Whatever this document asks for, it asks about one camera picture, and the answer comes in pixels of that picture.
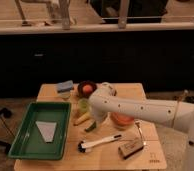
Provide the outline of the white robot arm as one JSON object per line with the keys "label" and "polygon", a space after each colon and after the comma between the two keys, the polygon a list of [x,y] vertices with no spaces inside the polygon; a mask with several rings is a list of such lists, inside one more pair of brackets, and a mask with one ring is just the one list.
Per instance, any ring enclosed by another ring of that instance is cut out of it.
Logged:
{"label": "white robot arm", "polygon": [[91,113],[102,123],[109,112],[164,124],[188,134],[184,171],[194,171],[194,104],[173,100],[133,100],[117,97],[115,87],[102,83],[89,97]]}

